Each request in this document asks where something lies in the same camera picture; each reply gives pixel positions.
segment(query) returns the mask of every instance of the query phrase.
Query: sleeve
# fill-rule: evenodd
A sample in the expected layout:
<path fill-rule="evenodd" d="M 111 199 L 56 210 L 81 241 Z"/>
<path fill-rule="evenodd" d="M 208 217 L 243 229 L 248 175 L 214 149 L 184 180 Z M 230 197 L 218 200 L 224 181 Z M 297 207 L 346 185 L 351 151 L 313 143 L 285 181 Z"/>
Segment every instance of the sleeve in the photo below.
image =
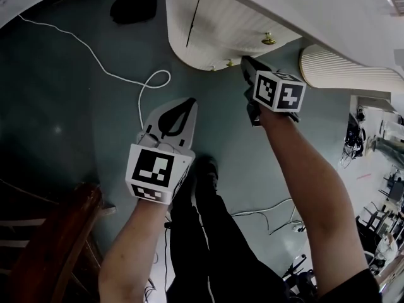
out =
<path fill-rule="evenodd" d="M 370 270 L 356 274 L 340 286 L 334 288 L 322 298 L 319 303 L 382 303 L 379 285 Z"/>

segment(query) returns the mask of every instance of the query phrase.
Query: cabinet door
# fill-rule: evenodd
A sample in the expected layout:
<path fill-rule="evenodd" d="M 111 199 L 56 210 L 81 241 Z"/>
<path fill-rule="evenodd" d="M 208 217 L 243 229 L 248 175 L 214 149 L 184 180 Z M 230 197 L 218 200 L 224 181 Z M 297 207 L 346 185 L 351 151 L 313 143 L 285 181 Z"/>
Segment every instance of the cabinet door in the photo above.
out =
<path fill-rule="evenodd" d="M 165 0 L 167 29 L 172 50 L 185 61 L 187 41 L 198 0 Z"/>
<path fill-rule="evenodd" d="M 266 32 L 274 45 L 262 43 Z M 222 69 L 229 59 L 239 64 L 241 56 L 256 57 L 299 37 L 236 0 L 200 0 L 184 61 L 198 69 Z"/>

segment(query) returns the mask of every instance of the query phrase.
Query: brass knob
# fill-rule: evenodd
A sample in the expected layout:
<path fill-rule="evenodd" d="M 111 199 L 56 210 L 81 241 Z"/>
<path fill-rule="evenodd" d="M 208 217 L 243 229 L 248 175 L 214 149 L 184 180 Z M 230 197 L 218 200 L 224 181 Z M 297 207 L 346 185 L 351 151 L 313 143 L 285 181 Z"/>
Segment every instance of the brass knob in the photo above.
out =
<path fill-rule="evenodd" d="M 266 38 L 262 40 L 262 43 L 265 45 L 274 45 L 276 44 L 276 40 L 271 37 L 270 32 L 265 33 Z"/>

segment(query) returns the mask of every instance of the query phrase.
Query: leg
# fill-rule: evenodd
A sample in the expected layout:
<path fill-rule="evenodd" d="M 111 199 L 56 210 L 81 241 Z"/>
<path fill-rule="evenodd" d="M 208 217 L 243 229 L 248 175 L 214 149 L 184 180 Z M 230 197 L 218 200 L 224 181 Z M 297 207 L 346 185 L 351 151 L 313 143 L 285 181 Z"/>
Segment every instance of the leg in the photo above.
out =
<path fill-rule="evenodd" d="M 377 137 L 372 143 L 374 150 L 379 150 L 399 169 L 404 169 L 404 144 Z"/>
<path fill-rule="evenodd" d="M 175 278 L 167 302 L 211 302 L 208 291 L 208 246 L 199 215 L 191 204 L 191 183 L 182 185 L 171 211 L 170 251 Z"/>
<path fill-rule="evenodd" d="M 217 169 L 209 160 L 197 163 L 196 204 L 209 242 L 215 302 L 265 301 L 268 297 L 273 302 L 287 302 L 285 282 L 257 260 L 223 199 L 216 194 Z"/>

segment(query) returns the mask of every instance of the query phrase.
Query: black shoe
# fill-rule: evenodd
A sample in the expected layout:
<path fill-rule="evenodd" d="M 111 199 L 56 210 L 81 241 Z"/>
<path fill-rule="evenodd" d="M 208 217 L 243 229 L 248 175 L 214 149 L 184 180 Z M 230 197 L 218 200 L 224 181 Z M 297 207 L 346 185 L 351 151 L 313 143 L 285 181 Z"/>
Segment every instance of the black shoe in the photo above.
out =
<path fill-rule="evenodd" d="M 195 164 L 196 179 L 205 184 L 205 187 L 213 186 L 217 190 L 218 166 L 216 160 L 211 156 L 203 156 Z"/>

